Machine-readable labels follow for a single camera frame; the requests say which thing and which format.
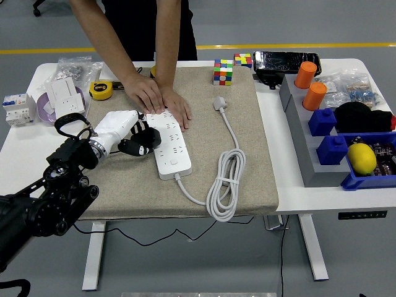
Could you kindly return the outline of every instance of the chair wheel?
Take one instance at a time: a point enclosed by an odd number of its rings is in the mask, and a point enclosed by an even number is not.
[[[41,12],[38,9],[34,9],[33,13],[35,14],[35,16],[39,17],[41,16]]]

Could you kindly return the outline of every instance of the gray floor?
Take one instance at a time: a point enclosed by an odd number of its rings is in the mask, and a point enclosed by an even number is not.
[[[0,50],[90,47],[67,1],[47,0],[40,7],[40,18],[33,16],[32,4],[4,0],[0,5]],[[396,2],[391,0],[303,0],[293,4],[287,0],[190,0],[190,5],[198,45],[396,42]],[[391,108],[396,109],[395,48],[298,50],[317,52],[321,58],[362,60]],[[202,50],[199,59],[232,57],[234,52]],[[0,98],[24,93],[40,64],[81,55],[87,54],[0,54]],[[92,56],[100,60],[95,53]],[[4,119],[4,113],[0,111],[0,118]],[[0,146],[7,132],[7,124],[0,120]],[[396,295],[394,210],[377,220],[339,221],[336,212],[313,217],[330,280],[313,281],[298,219],[291,216],[284,244],[285,296]],[[212,222],[211,218],[129,220],[110,222],[108,228],[119,227],[149,243],[175,228],[195,237]],[[90,229],[87,222],[79,226]],[[0,281],[28,279],[32,283],[30,296],[121,296],[126,291],[257,291],[280,296],[281,238],[280,231],[264,230],[262,217],[248,225],[217,223],[193,243],[176,234],[140,247],[111,233],[105,238],[98,290],[82,292],[89,236],[71,229],[61,238],[34,239],[0,275]],[[16,295],[16,289],[0,291],[0,296]]]

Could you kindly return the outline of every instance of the hand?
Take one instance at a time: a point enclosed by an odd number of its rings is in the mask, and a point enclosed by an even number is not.
[[[165,111],[163,98],[153,79],[134,74],[123,82],[123,85],[126,94],[143,109],[144,113],[160,114]]]
[[[188,129],[188,121],[192,118],[191,110],[182,96],[177,94],[171,87],[160,88],[163,103],[168,107],[174,118],[180,125],[182,132]]]

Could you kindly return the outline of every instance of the gray platform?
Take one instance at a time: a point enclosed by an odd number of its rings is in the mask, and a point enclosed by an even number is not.
[[[350,173],[350,167],[345,157],[339,165],[319,163],[316,149],[324,136],[311,135],[308,121],[313,112],[303,107],[307,90],[301,90],[294,85],[296,76],[296,74],[285,75],[279,94],[289,123],[304,185],[306,187],[337,187]],[[334,128],[330,135],[337,135]]]

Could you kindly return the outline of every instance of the outlet socket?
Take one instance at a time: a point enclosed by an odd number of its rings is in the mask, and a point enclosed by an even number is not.
[[[160,178],[166,181],[173,179],[176,173],[189,175],[192,171],[190,156],[173,115],[167,109],[162,114],[148,114],[147,123],[161,135],[161,144],[154,149]]]

